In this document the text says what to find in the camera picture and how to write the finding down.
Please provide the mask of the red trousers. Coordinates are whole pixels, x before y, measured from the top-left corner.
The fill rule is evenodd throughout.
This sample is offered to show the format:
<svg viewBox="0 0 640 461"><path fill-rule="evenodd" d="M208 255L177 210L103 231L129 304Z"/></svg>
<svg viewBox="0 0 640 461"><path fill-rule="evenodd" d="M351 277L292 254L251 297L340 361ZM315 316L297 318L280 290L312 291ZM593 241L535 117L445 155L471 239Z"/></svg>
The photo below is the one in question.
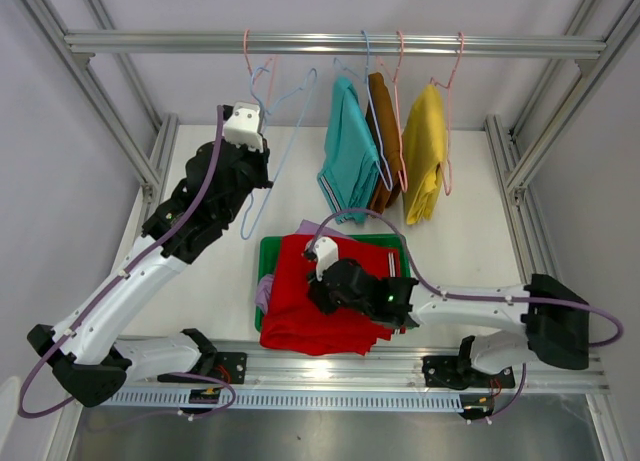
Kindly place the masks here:
<svg viewBox="0 0 640 461"><path fill-rule="evenodd" d="M303 255L310 234L284 237L275 268L271 298L263 318L260 344L311 356L367 354L380 340L396 333L356 311L340 308L325 315L308 298L307 275L315 264Z"/></svg>

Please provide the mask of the purple trousers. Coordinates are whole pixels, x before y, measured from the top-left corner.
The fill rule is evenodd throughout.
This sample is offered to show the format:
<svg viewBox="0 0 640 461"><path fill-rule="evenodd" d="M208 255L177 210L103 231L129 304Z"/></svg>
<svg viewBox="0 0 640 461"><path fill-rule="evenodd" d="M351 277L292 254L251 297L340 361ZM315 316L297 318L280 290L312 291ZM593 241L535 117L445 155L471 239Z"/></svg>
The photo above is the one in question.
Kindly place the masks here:
<svg viewBox="0 0 640 461"><path fill-rule="evenodd" d="M313 235L318 228L319 228L319 225L317 223L303 219L300 222L297 230L295 231L295 234ZM327 227L325 227L322 230L322 235L349 239L349 236L344 235L343 233L340 233L337 230L334 230L332 228L327 228ZM254 303L257 309L263 315L265 315L268 312L273 282L274 282L274 275L265 274L260 278L257 285L257 293L255 295Z"/></svg>

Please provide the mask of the teal trousers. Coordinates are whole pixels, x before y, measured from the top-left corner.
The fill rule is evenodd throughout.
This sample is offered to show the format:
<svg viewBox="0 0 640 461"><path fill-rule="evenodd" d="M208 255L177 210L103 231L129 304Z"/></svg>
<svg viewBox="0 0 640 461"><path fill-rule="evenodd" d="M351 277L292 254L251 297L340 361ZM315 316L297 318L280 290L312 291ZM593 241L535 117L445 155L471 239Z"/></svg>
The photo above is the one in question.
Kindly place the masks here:
<svg viewBox="0 0 640 461"><path fill-rule="evenodd" d="M324 143L325 160L317 182L332 212L350 209L335 222L362 225L379 180L379 155L353 83L336 78Z"/></svg>

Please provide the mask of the blue hanger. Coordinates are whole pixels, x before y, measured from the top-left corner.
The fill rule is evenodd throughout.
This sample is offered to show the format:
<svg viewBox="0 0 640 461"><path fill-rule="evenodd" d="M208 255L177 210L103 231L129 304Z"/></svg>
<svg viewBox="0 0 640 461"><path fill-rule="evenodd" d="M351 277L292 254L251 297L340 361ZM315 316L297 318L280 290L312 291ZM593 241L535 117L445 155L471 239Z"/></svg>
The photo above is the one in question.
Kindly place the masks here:
<svg viewBox="0 0 640 461"><path fill-rule="evenodd" d="M370 60L371 60L371 44L370 44L370 39L369 39L368 33L365 30L361 30L360 33L361 33L361 35L362 35L362 37L364 39L364 43L365 43L365 67L364 67L363 74L359 75L356 71L354 71L353 69L348 67L346 64L344 64L338 57L334 57L333 58L332 64L339 71L345 71L345 72L351 74L353 77L355 77L359 81L361 81L362 84L365 86L366 94L367 94L367 100L368 100L368 107L370 108L371 118L372 118L373 123L374 123L375 134L376 134L376 139L377 139L377 144L378 144L378 157L379 157L379 160L377 161L377 168L378 168L378 171L379 171L379 174L380 174L380 178L383 181L384 187L389 192L391 192L393 190L393 187L394 187L394 181L393 181L393 176L392 176L392 173L391 173L391 170L390 170L390 166L389 166L388 160L387 160L386 155L384 153L384 145L383 145L382 135L381 135L381 131L380 131L380 126L379 126L379 121L378 121L378 117L377 117L376 108L374 106L373 97L372 97L372 94L371 94L370 81L369 81Z"/></svg>
<svg viewBox="0 0 640 461"><path fill-rule="evenodd" d="M295 97L298 93L305 93L306 96L304 98L303 104L301 105L299 115L293 127L291 136L289 137L289 140L287 141L287 144L282 153L282 156L276 166L275 174L273 175L273 179L272 179L273 187L270 189L266 189L266 194L264 195L261 201L261 204L257 209L254 208L254 205L255 205L254 195L253 194L249 195L249 205L243 212L241 227L240 227L240 238L243 241L249 241L253 237L256 228L259 226L259 223L263 218L264 212L272 196L273 189L278 184L279 178L281 177L281 173L284 170L284 167L286 166L286 163L292 151L294 142L298 137L302 122L306 117L307 111L310 106L310 102L313 98L314 91L317 85L317 80L318 80L317 69L310 68L300 85L298 85L292 91L276 99L269 106L266 106L265 105L266 102L264 102L264 100L259 95L256 94L254 86L251 87L250 81L249 81L250 94L252 98L260 105L262 112L265 115L265 123L266 123L265 128L268 127L270 118L279 110L280 105L282 103L285 103L288 99Z"/></svg>

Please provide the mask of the pink hanger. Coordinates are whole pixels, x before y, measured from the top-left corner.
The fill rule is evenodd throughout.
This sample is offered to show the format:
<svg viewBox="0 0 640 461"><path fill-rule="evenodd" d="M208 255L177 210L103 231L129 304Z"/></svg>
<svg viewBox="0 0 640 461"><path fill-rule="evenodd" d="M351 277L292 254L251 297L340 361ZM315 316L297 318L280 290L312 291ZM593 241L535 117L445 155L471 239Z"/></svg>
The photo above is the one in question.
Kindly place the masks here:
<svg viewBox="0 0 640 461"><path fill-rule="evenodd" d="M399 182L400 187L403 193L405 193L408 189L408 178L406 173L406 163L404 159L404 145L403 145L403 130L401 127L400 121L400 106L399 106L399 93L398 93L398 78L400 74L400 70L402 67L402 62L404 59L404 34L401 30L396 31L396 36L399 40L399 54L398 60L393 73L390 73L390 70L385 65L384 61L380 56L376 57L377 63L383 68L384 72L390 77L391 83L393 86L393 107L394 107L394 118L396 124L396 130L398 134L399 141L399 160L400 160L400 170L399 170Z"/></svg>
<svg viewBox="0 0 640 461"><path fill-rule="evenodd" d="M430 79L430 84L434 87L442 88L446 91L446 156L444 161L440 164L440 169L442 172L442 184L443 190L446 196L450 196L453 190L453 166L450 159L450 151L451 151L451 135L452 135L452 91L454 80L459 68L460 61L462 59L464 49L465 49L465 35L462 31L458 32L457 35L459 41L459 48L456 51L456 61L451 70L449 79L446 84L438 81L435 77Z"/></svg>
<svg viewBox="0 0 640 461"><path fill-rule="evenodd" d="M248 71L249 78L250 78L250 86L253 87L256 84L256 81L258 80L258 78L262 74L264 74L264 73L268 73L269 74L269 83L268 83L268 89L267 89L267 95L266 95L266 103L265 103L266 106L269 106L271 104L271 99L272 99L275 70L276 70L276 67L277 67L277 64L278 64L278 56L274 55L274 56L268 57L264 61L264 63L260 66L260 70L254 69L252 64L251 64L251 60L250 60L249 52L248 52L249 35L250 35L250 30L249 29L245 29L244 33L243 33L242 47L243 47L244 60L245 60L247 71Z"/></svg>

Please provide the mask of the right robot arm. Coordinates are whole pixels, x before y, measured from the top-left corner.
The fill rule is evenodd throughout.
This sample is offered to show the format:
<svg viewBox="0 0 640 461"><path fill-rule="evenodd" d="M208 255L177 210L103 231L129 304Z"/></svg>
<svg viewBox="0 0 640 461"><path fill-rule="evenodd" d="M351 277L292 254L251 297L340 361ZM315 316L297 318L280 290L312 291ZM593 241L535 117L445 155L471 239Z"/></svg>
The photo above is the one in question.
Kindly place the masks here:
<svg viewBox="0 0 640 461"><path fill-rule="evenodd" d="M325 315L341 308L388 329L459 324L492 329L461 341L456 376L478 385L489 375L530 361L581 371L589 365L586 301L547 274L525 285L474 293L445 289L418 296L413 277L379 278L343 258L307 275L308 298Z"/></svg>

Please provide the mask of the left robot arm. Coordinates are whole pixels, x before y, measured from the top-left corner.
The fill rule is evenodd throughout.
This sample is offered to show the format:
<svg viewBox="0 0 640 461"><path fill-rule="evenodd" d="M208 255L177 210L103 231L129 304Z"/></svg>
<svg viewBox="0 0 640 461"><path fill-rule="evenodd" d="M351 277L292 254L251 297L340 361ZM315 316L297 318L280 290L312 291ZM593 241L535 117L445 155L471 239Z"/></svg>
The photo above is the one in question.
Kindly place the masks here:
<svg viewBox="0 0 640 461"><path fill-rule="evenodd" d="M218 351L196 328L146 340L119 337L165 284L228 230L253 190L272 187L269 156L266 142L258 150L226 139L200 146L117 271L73 314L31 329L29 343L74 400L95 407L128 382L203 382L216 374Z"/></svg>

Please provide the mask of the brown trousers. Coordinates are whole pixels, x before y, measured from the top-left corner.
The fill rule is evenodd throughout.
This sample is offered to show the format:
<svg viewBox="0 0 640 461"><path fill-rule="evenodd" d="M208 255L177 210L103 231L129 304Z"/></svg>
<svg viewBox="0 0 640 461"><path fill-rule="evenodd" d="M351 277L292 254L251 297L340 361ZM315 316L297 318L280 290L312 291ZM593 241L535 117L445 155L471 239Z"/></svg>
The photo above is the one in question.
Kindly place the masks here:
<svg viewBox="0 0 640 461"><path fill-rule="evenodd" d="M382 214L386 209L391 207L396 202L398 196L402 191L399 182L399 141L394 118L394 108L392 105L389 90L384 81L384 77L380 72L375 72L369 74L369 81L371 94L373 97L374 106L376 108L382 135L384 153L388 160L394 181L393 190L389 192L384 187L383 181L379 176L376 188L370 199L369 208ZM365 119L373 138L374 145L378 150L374 123L371 118L370 108L368 106Z"/></svg>

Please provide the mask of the yellow trousers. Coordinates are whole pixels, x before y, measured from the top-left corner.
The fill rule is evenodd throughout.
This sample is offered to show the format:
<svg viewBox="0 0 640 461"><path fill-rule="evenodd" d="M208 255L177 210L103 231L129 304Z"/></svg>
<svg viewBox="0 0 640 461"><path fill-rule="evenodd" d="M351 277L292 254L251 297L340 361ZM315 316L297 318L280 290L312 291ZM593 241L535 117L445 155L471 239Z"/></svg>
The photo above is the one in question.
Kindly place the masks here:
<svg viewBox="0 0 640 461"><path fill-rule="evenodd" d="M403 194L404 217L407 225L415 225L433 215L447 158L443 101L432 84L411 106L403 132L403 155L408 180Z"/></svg>

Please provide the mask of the green plastic tray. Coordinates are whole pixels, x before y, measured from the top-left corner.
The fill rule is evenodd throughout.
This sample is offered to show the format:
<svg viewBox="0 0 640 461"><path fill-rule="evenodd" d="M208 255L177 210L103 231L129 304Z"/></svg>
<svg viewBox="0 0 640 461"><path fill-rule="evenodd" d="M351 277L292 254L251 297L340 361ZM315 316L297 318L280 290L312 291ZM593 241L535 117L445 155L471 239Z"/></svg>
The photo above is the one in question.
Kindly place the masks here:
<svg viewBox="0 0 640 461"><path fill-rule="evenodd" d="M284 237L265 237L260 242L258 282L265 274L275 274ZM378 277L405 276L410 273L408 257L396 235L362 235L336 241L342 258L355 259L370 274ZM255 312L255 328L261 334L264 316Z"/></svg>

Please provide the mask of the aluminium frame posts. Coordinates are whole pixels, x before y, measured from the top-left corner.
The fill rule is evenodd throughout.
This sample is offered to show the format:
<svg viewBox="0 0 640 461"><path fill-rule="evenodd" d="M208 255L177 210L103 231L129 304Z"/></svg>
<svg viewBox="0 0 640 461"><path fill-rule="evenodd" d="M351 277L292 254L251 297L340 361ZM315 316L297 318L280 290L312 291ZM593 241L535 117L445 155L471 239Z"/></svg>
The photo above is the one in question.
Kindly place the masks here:
<svg viewBox="0 0 640 461"><path fill-rule="evenodd" d="M521 276L548 272L639 328L639 0L580 0L596 60L552 61L519 116L485 121Z"/></svg>
<svg viewBox="0 0 640 461"><path fill-rule="evenodd" d="M161 115L155 108L131 57L116 54L114 62L127 88L145 115L155 135L150 153L145 153L127 127L123 115L91 66L92 53L75 53L66 37L71 34L63 17L52 0L15 0L27 20L35 28L50 49L54 58L70 75L76 89L82 94L91 111L110 133L127 161L134 169L140 189L125 228L117 260L122 259L124 249L140 234L143 222L158 207L167 187L170 162L174 154L180 127L177 114Z"/></svg>

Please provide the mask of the aluminium front frame rail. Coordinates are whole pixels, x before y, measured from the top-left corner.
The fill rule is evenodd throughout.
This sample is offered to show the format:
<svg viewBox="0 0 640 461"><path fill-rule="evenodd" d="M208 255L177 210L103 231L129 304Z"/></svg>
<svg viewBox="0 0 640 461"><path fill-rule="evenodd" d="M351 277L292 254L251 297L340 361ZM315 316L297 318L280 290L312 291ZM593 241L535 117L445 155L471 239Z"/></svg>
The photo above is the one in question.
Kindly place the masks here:
<svg viewBox="0 0 640 461"><path fill-rule="evenodd" d="M312 391L425 390L422 358L452 355L453 348L376 346L365 356L335 354L307 356L265 349L256 341L215 340L221 351L248 356L244 386L255 389ZM608 394L610 385L596 355L583 371L561 370L540 361L527 364L526 394Z"/></svg>

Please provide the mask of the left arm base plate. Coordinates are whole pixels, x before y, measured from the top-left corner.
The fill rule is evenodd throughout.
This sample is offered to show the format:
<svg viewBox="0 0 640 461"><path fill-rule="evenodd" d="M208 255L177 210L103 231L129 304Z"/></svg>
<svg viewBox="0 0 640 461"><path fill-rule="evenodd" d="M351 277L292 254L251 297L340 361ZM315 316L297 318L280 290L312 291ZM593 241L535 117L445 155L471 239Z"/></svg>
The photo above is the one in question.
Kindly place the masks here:
<svg viewBox="0 0 640 461"><path fill-rule="evenodd" d="M172 369L157 376L163 383L197 383L200 379L187 377L186 374L224 381L228 384L242 385L246 375L248 356L244 352L220 352L201 354L195 364L186 371Z"/></svg>

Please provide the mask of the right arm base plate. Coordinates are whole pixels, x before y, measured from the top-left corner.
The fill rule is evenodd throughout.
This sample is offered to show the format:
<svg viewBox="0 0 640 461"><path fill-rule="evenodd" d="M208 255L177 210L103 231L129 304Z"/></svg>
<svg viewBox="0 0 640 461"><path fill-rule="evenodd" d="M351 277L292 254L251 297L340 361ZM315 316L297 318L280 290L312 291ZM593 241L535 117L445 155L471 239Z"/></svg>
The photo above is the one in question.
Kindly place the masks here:
<svg viewBox="0 0 640 461"><path fill-rule="evenodd" d="M460 360L457 356L424 356L422 373L426 386L430 388L463 391L470 388L515 387L512 371L503 370L496 374L487 374L472 368L469 361Z"/></svg>

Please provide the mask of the aluminium right frame posts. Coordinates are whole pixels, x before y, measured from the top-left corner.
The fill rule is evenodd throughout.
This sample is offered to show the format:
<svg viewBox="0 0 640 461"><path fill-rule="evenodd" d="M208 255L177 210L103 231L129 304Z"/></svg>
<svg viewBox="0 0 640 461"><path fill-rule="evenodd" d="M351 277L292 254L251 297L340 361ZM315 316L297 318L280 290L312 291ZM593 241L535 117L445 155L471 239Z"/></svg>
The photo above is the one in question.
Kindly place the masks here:
<svg viewBox="0 0 640 461"><path fill-rule="evenodd" d="M485 121L521 276L548 272L639 328L639 0L580 0L596 60L552 61L519 116Z"/></svg>

